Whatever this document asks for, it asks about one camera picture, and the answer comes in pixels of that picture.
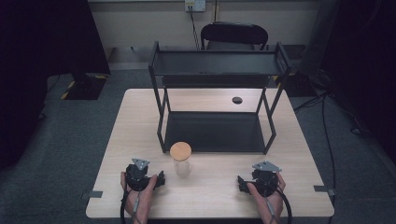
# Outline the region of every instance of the gray carpet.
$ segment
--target gray carpet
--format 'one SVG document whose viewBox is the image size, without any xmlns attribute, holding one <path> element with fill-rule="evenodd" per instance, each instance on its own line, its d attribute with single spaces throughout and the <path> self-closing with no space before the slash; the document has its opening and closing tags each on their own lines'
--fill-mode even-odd
<svg viewBox="0 0 396 224">
<path fill-rule="evenodd" d="M 57 77 L 49 78 L 49 87 Z M 147 70 L 113 71 L 96 101 L 65 101 L 71 76 L 63 75 L 48 93 L 43 114 L 20 162 L 0 172 L 0 223 L 120 223 L 90 219 L 87 199 L 93 188 L 124 92 L 150 88 Z M 293 107 L 311 97 L 290 97 Z M 336 172 L 332 223 L 394 223 L 396 179 L 377 156 L 374 139 L 351 133 L 347 113 L 326 99 L 325 120 Z M 326 186 L 332 163 L 321 104 L 302 108 L 297 118 Z M 248 220 L 151 220 L 149 223 L 260 223 Z M 293 223 L 328 223 L 327 218 L 295 217 Z"/>
</svg>

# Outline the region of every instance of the electrical outlet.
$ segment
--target electrical outlet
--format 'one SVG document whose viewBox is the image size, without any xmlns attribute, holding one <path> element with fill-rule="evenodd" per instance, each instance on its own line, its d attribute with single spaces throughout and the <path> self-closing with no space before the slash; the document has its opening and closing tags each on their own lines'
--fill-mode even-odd
<svg viewBox="0 0 396 224">
<path fill-rule="evenodd" d="M 206 10 L 206 0 L 184 0 L 184 9 L 187 12 L 204 12 Z"/>
</svg>

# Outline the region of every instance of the chair backrest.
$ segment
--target chair backrest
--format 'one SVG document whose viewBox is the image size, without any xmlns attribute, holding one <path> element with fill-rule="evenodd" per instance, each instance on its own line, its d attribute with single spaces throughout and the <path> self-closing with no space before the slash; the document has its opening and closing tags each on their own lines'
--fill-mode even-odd
<svg viewBox="0 0 396 224">
<path fill-rule="evenodd" d="M 268 33 L 254 24 L 216 21 L 202 29 L 201 49 L 205 49 L 205 40 L 261 45 L 260 49 L 264 49 L 268 41 Z"/>
</svg>

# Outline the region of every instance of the black chair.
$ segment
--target black chair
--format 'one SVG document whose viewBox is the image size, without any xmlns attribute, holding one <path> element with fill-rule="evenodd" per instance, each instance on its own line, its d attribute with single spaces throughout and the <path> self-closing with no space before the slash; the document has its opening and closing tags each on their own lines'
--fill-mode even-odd
<svg viewBox="0 0 396 224">
<path fill-rule="evenodd" d="M 205 49 L 253 50 L 260 46 L 263 50 L 268 41 L 268 33 L 258 25 L 216 21 L 206 25 L 201 31 L 201 50 Z"/>
</svg>

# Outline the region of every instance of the wooden table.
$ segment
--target wooden table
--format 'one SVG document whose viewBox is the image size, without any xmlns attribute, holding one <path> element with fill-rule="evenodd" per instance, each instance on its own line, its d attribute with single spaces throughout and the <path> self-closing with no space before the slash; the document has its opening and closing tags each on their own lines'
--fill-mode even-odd
<svg viewBox="0 0 396 224">
<path fill-rule="evenodd" d="M 169 90 L 173 109 L 193 111 L 255 111 L 260 94 L 261 90 L 256 89 Z M 268 99 L 274 99 L 275 94 L 276 89 L 267 90 Z M 232 102 L 235 96 L 243 99 L 241 105 Z M 285 194 L 294 217 L 332 216 L 334 210 L 327 192 L 314 190 L 323 182 L 285 92 L 276 107 L 277 136 L 267 155 L 196 153 L 192 149 L 189 158 L 192 170 L 187 177 L 178 176 L 170 154 L 162 153 L 156 134 L 159 116 L 152 89 L 125 92 L 93 188 L 103 195 L 90 198 L 88 217 L 120 216 L 120 172 L 132 163 L 132 158 L 150 161 L 148 176 L 161 170 L 165 173 L 166 184 L 155 189 L 149 218 L 259 217 L 252 196 L 239 191 L 236 177 L 241 175 L 250 180 L 251 165 L 260 161 L 270 161 L 282 168 L 287 184 Z M 265 110 L 259 117 L 265 139 L 270 132 Z"/>
</svg>

